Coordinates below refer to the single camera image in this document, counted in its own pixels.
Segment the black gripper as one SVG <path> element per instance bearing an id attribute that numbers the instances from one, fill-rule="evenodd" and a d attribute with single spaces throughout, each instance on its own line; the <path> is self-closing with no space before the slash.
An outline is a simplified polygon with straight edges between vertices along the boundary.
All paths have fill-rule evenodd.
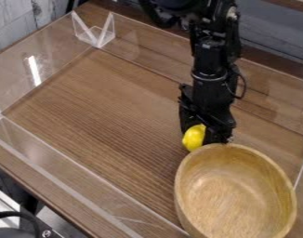
<path id="1" fill-rule="evenodd" d="M 231 104 L 237 98 L 237 85 L 231 83 L 181 84 L 179 118 L 182 132 L 198 125 L 206 126 L 203 144 L 227 143 L 237 120 Z"/>

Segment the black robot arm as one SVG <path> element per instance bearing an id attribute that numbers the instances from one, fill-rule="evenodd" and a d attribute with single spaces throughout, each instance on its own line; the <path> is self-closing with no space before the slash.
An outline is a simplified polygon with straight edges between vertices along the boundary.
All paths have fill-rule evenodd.
<path id="1" fill-rule="evenodd" d="M 162 29 L 187 29 L 193 83 L 179 85 L 179 119 L 189 150 L 233 138 L 235 100 L 246 94 L 241 58 L 241 12 L 237 0 L 138 0 Z"/>

